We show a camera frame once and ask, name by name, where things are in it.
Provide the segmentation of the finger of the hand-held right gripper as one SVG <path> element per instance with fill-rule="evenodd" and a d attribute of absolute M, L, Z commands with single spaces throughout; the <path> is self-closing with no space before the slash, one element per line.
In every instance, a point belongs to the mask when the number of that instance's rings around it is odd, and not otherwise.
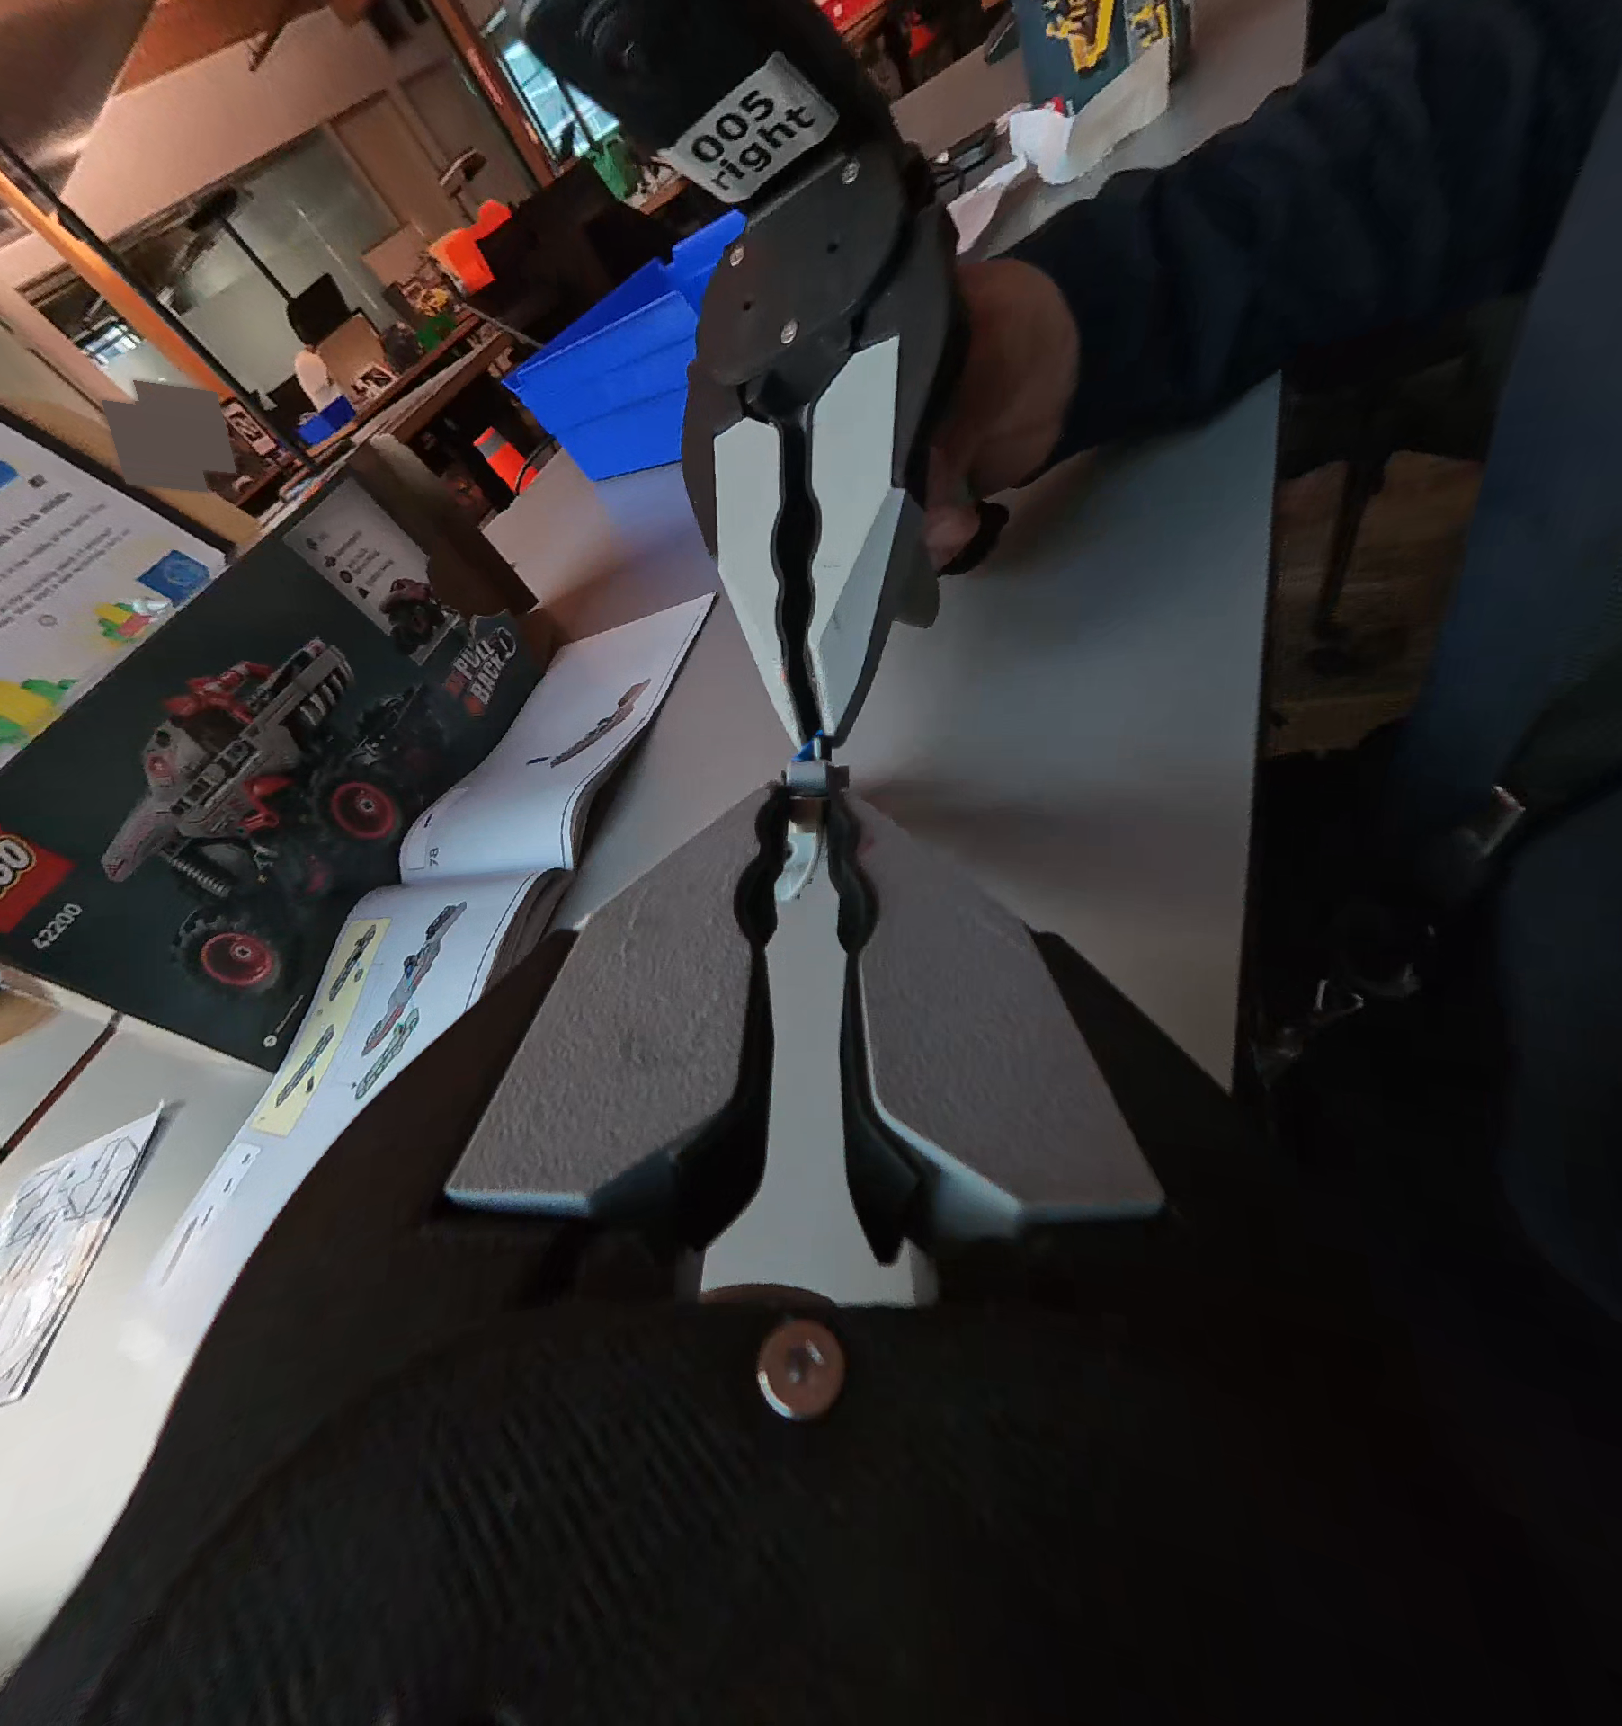
<path fill-rule="evenodd" d="M 912 549 L 897 540 L 912 525 L 912 504 L 893 475 L 899 385 L 901 338 L 886 334 L 844 359 L 809 417 L 816 523 L 803 579 L 800 667 L 811 717 L 800 757 L 850 734 L 908 581 Z"/>
<path fill-rule="evenodd" d="M 742 419 L 714 439 L 716 566 L 788 751 L 813 738 L 794 702 L 783 645 L 777 529 L 783 499 L 781 433 Z"/>

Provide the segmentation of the blue plastic bin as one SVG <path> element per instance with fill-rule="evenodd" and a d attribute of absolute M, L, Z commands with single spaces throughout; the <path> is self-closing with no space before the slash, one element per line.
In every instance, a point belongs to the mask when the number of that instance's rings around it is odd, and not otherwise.
<path fill-rule="evenodd" d="M 501 379 L 588 480 L 680 461 L 701 306 L 744 226 L 729 211 L 678 241 Z"/>

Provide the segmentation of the person's right hand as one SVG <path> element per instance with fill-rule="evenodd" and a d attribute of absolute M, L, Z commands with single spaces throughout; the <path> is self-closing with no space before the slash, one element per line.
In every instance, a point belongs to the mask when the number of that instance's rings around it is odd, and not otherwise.
<path fill-rule="evenodd" d="M 925 538 L 949 572 L 979 532 L 979 506 L 1033 482 L 1061 439 L 1078 379 L 1080 336 L 1043 271 L 1013 258 L 962 263 L 966 351 L 930 433 Z"/>

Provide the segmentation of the open instruction booklet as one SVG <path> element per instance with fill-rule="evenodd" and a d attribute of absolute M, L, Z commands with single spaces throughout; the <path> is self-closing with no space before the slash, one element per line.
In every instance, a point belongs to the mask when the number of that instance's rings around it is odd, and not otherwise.
<path fill-rule="evenodd" d="M 400 884 L 340 930 L 295 1039 L 147 1268 L 144 1298 L 209 1298 L 351 1121 L 549 930 L 600 788 L 645 734 L 716 596 L 566 646 L 493 753 L 407 833 Z"/>

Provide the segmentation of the yellow vehicle toy box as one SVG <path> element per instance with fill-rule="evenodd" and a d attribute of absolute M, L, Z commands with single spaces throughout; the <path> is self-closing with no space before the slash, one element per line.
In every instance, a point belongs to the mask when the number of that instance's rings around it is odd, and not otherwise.
<path fill-rule="evenodd" d="M 1013 2 L 1018 52 L 1031 105 L 1076 114 L 1157 49 L 1168 80 L 1188 65 L 1188 2 Z"/>

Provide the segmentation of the orange plastic bin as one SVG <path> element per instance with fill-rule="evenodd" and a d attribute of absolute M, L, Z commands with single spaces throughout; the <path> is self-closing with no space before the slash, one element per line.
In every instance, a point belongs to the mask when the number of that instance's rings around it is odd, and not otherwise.
<path fill-rule="evenodd" d="M 469 226 L 454 228 L 430 243 L 431 260 L 458 291 L 473 293 L 493 284 L 493 271 L 480 243 L 510 222 L 512 215 L 512 206 L 486 200 Z"/>

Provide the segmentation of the dark monster truck lego box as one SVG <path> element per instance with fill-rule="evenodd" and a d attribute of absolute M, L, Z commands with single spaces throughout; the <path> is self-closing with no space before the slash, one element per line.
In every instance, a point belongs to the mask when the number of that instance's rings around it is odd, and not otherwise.
<path fill-rule="evenodd" d="M 273 1070 L 553 628 L 454 503 L 325 486 L 0 768 L 0 973 Z"/>

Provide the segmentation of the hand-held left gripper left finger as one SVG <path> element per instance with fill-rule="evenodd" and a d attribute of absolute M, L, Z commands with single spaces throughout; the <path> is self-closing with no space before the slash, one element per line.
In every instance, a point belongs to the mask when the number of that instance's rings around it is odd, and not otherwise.
<path fill-rule="evenodd" d="M 446 1181 L 478 1212 L 710 1246 L 757 1196 L 785 788 L 757 788 L 575 934 Z"/>

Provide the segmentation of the crumpled white tissue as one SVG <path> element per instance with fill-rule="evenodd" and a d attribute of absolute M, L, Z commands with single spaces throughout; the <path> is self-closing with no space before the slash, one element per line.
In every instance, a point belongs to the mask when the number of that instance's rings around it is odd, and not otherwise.
<path fill-rule="evenodd" d="M 1082 116 L 1069 114 L 1054 103 L 1009 108 L 998 118 L 998 135 L 1007 161 L 1022 164 L 1015 172 L 1028 174 L 1046 187 L 1078 181 L 1106 150 L 1097 133 L 1084 125 Z"/>

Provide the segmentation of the wooden work table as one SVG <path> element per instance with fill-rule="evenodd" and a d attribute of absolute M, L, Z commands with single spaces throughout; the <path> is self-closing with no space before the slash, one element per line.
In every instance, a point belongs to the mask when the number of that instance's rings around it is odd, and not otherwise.
<path fill-rule="evenodd" d="M 353 417 L 325 435 L 308 439 L 303 445 L 314 458 L 321 460 L 334 447 L 368 437 L 372 430 L 398 439 L 411 439 L 426 428 L 443 405 L 465 390 L 473 377 L 488 374 L 517 355 L 527 353 L 527 338 L 510 333 L 493 323 L 460 327 L 454 340 L 445 351 L 424 357 L 409 376 L 394 379 L 385 390 L 366 400 Z"/>

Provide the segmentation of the person's right forearm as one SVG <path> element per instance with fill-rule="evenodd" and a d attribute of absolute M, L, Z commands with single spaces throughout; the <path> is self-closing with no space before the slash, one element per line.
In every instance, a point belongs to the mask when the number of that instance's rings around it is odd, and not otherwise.
<path fill-rule="evenodd" d="M 1011 250 L 1078 334 L 1048 463 L 1532 288 L 1620 75 L 1622 2 L 1388 4 L 1252 118 L 1059 209 Z"/>

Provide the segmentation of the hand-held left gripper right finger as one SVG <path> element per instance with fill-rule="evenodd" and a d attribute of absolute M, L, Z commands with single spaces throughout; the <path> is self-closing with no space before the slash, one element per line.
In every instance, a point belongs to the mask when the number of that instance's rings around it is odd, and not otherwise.
<path fill-rule="evenodd" d="M 844 1175 L 887 1263 L 1158 1216 L 1153 1173 L 1028 927 L 854 796 L 830 801 Z"/>

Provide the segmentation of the person's dark blue torso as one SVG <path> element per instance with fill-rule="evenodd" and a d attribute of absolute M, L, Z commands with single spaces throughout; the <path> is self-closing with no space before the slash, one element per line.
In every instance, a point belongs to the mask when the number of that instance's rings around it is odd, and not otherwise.
<path fill-rule="evenodd" d="M 1622 36 L 1573 166 L 1541 108 L 1463 168 L 1555 215 L 1422 695 L 1353 852 L 1300 1098 L 1478 1494 L 1523 1539 L 1560 1722 L 1622 1722 Z"/>

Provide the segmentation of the white instruction poster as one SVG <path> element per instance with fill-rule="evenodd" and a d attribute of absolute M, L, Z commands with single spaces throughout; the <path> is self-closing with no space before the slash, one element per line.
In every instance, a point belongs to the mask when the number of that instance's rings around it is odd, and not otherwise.
<path fill-rule="evenodd" d="M 233 549 L 0 404 L 0 768 L 209 587 Z"/>

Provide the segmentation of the grey lego piece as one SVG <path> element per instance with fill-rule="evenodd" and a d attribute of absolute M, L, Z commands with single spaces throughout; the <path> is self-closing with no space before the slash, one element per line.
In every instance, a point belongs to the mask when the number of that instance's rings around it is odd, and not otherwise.
<path fill-rule="evenodd" d="M 800 745 L 781 773 L 785 792 L 783 863 L 775 880 L 781 906 L 809 886 L 826 850 L 830 809 L 848 785 L 846 768 L 835 762 L 835 744 L 820 730 Z"/>

